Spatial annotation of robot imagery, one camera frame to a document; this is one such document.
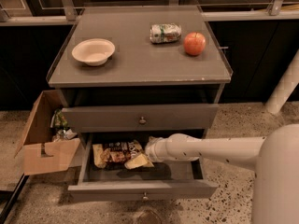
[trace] box flap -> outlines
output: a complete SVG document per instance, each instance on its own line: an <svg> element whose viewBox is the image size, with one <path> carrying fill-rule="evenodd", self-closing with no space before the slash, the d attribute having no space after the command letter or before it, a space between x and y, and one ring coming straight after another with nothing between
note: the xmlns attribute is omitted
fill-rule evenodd
<svg viewBox="0 0 299 224"><path fill-rule="evenodd" d="M78 138L24 147L24 174L40 175L68 169L78 149Z"/></svg>
<svg viewBox="0 0 299 224"><path fill-rule="evenodd" d="M52 130L50 128L50 121L54 110L61 106L62 104L57 91L41 92L34 103L22 132L21 140L15 151L15 157L25 145L51 141Z"/></svg>

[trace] black cabinet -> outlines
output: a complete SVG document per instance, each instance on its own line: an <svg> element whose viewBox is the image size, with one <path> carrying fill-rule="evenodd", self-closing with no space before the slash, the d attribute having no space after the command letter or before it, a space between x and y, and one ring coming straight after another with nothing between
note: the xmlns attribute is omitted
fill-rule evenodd
<svg viewBox="0 0 299 224"><path fill-rule="evenodd" d="M221 103L264 102L287 69L299 43L299 21L213 21L234 73Z"/></svg>
<svg viewBox="0 0 299 224"><path fill-rule="evenodd" d="M0 109L31 109L71 26L0 27Z"/></svg>

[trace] bowl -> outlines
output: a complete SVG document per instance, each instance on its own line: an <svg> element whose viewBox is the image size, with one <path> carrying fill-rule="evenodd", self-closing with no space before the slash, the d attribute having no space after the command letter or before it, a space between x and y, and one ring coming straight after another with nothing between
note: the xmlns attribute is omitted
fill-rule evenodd
<svg viewBox="0 0 299 224"><path fill-rule="evenodd" d="M79 62L98 66L104 64L114 51L115 46L112 42L95 38L77 44L72 50L72 55Z"/></svg>

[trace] terrazzo floor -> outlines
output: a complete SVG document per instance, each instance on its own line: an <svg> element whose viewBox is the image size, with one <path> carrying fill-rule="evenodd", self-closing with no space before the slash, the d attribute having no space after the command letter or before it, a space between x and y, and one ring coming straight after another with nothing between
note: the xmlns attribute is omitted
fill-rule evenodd
<svg viewBox="0 0 299 224"><path fill-rule="evenodd" d="M28 116L29 111L0 112L1 190L13 190L22 174L22 151L13 156ZM268 113L262 103L223 104L206 138L266 136L298 122L296 102L285 104L277 115ZM75 203L67 187L75 183L79 168L30 176L5 223L133 224L145 210L156 213L165 224L250 223L254 173L206 159L203 170L207 180L219 184L210 199L147 202Z"/></svg>

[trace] drawer handle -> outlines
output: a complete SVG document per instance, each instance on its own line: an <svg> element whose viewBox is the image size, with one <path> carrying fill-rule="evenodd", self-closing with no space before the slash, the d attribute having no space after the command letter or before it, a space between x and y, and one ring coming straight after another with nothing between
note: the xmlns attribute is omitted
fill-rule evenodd
<svg viewBox="0 0 299 224"><path fill-rule="evenodd" d="M143 200L143 201L148 201L148 200L149 200L149 197L147 197L147 192L145 192L143 195L144 195L144 196L142 197L142 200Z"/></svg>
<svg viewBox="0 0 299 224"><path fill-rule="evenodd" d="M139 123L142 124L142 125L144 125L144 124L147 123L147 121L146 121L146 120L144 119L144 117L142 116L142 117L140 117Z"/></svg>

